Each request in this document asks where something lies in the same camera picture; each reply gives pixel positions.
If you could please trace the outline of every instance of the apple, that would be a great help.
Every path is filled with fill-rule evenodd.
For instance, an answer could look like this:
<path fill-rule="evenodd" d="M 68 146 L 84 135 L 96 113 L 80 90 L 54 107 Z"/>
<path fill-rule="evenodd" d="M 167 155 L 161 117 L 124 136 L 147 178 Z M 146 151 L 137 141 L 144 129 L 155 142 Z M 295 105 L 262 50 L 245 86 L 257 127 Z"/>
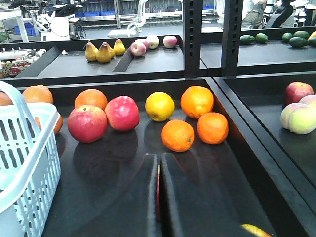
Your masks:
<path fill-rule="evenodd" d="M 280 121 L 285 129 L 296 134 L 307 134 L 316 128 L 316 108 L 302 104 L 291 103 L 281 112 Z"/>
<path fill-rule="evenodd" d="M 316 95 L 307 95 L 304 96 L 299 103 L 310 105 L 316 108 Z"/>
<path fill-rule="evenodd" d="M 108 120 L 105 112 L 94 105 L 81 105 L 68 116 L 70 134 L 79 142 L 91 143 L 100 139 L 106 132 Z"/>
<path fill-rule="evenodd" d="M 141 42 L 134 42 L 130 46 L 130 51 L 135 57 L 140 57 L 146 53 L 146 46 Z"/>
<path fill-rule="evenodd" d="M 148 41 L 146 39 L 140 38 L 140 39 L 135 40 L 135 42 L 143 43 L 145 45 L 145 47 L 146 47 L 146 50 L 148 49 L 149 43 L 148 43 Z"/>
<path fill-rule="evenodd" d="M 174 48 L 177 44 L 177 38 L 175 36 L 165 36 L 163 38 L 163 45 L 166 48 Z"/>
<path fill-rule="evenodd" d="M 297 103 L 304 96 L 313 94 L 314 90 L 310 85 L 303 82 L 292 82 L 285 89 L 284 106 Z"/>
<path fill-rule="evenodd" d="M 110 126 L 118 131 L 126 132 L 139 124 L 139 111 L 135 101 L 128 96 L 119 96 L 109 101 L 105 114 Z"/>
<path fill-rule="evenodd" d="M 148 42 L 148 48 L 155 49 L 159 46 L 159 38 L 155 35 L 148 35 L 146 38 Z"/>

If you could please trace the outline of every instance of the peach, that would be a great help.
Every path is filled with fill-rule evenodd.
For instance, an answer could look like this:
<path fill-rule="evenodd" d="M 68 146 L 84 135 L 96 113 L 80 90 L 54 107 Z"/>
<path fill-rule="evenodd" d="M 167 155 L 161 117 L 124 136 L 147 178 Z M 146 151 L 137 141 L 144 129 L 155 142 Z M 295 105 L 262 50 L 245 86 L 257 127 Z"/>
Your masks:
<path fill-rule="evenodd" d="M 316 128 L 316 108 L 302 103 L 289 104 L 282 110 L 280 121 L 291 132 L 310 133 Z"/>
<path fill-rule="evenodd" d="M 304 96 L 299 103 L 310 105 L 316 108 L 316 95 L 307 95 Z"/>

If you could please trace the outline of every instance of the orange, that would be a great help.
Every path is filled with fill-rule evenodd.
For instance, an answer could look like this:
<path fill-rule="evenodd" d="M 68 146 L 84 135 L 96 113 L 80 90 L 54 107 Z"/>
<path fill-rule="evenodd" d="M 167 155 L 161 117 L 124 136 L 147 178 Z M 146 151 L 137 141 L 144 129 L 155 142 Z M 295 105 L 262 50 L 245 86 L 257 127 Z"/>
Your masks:
<path fill-rule="evenodd" d="M 44 85 L 33 85 L 26 88 L 22 95 L 25 98 L 26 103 L 33 102 L 47 102 L 54 103 L 53 95 L 47 86 Z"/>
<path fill-rule="evenodd" d="M 59 114 L 59 119 L 57 120 L 57 123 L 56 123 L 55 128 L 54 128 L 55 135 L 59 133 L 63 124 L 64 124 L 63 117 Z"/>
<path fill-rule="evenodd" d="M 39 117 L 36 116 L 34 119 L 35 119 L 36 124 L 39 126 L 39 128 L 41 130 L 41 123 L 40 123 Z M 63 124 L 64 124 L 63 117 L 59 114 L 59 119 L 57 120 L 57 123 L 56 123 L 56 125 L 54 127 L 54 134 L 55 135 L 59 133 L 59 131 L 60 131 L 61 127 L 63 126 Z"/>
<path fill-rule="evenodd" d="M 94 105 L 104 110 L 108 99 L 100 90 L 88 89 L 81 92 L 75 99 L 75 108 L 81 105 Z"/>
<path fill-rule="evenodd" d="M 0 106 L 1 105 L 12 105 L 12 104 L 13 103 L 12 103 L 12 100 L 10 99 L 10 97 L 7 94 L 0 91 Z"/>
<path fill-rule="evenodd" d="M 187 116 L 198 119 L 201 115 L 212 111 L 214 96 L 203 86 L 191 86 L 182 94 L 180 105 Z"/>
<path fill-rule="evenodd" d="M 174 119 L 162 128 L 161 139 L 169 149 L 175 152 L 185 152 L 194 141 L 194 130 L 187 122 Z"/>
<path fill-rule="evenodd" d="M 220 144 L 228 136 L 228 121 L 220 113 L 206 113 L 197 121 L 197 134 L 205 143 Z"/>

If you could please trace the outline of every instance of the metal post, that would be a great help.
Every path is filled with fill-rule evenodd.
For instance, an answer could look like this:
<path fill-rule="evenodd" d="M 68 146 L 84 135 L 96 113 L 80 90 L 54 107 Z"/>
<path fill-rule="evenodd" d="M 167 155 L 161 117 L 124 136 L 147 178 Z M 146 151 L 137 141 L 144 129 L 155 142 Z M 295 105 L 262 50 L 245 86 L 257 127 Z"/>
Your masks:
<path fill-rule="evenodd" d="M 119 0 L 113 0 L 113 2 L 114 2 L 114 11 L 115 11 L 115 19 L 116 19 L 116 22 L 117 22 L 117 27 L 118 28 L 121 28 L 122 27 L 122 25 L 121 25 L 121 23 L 120 23 L 120 17 L 119 17 L 119 15 L 120 15 L 120 9 L 119 9 Z"/>
<path fill-rule="evenodd" d="M 243 0 L 225 0 L 221 70 L 223 76 L 237 74 Z"/>
<path fill-rule="evenodd" d="M 183 6 L 184 77 L 191 78 L 198 75 L 200 67 L 203 1 L 184 0 Z"/>

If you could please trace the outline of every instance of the basket handle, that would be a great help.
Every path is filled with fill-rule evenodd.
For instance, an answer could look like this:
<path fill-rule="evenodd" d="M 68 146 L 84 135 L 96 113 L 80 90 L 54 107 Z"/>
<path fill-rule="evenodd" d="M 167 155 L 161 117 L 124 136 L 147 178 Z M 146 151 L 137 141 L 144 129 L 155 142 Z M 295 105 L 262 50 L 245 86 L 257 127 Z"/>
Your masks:
<path fill-rule="evenodd" d="M 28 118 L 28 120 L 32 126 L 32 129 L 34 131 L 35 137 L 37 137 L 39 135 L 40 128 L 37 126 L 32 114 L 31 114 L 31 112 L 30 112 L 30 110 L 25 102 L 24 97 L 15 87 L 13 87 L 12 85 L 10 85 L 6 82 L 3 82 L 3 81 L 0 81 L 0 90 L 2 90 L 5 94 L 7 94 L 10 97 L 13 104 L 17 108 L 23 134 L 25 135 L 26 139 L 28 140 L 30 147 L 32 147 L 33 142 L 32 142 L 30 130 L 29 130 L 29 127 L 27 125 L 25 118 Z"/>

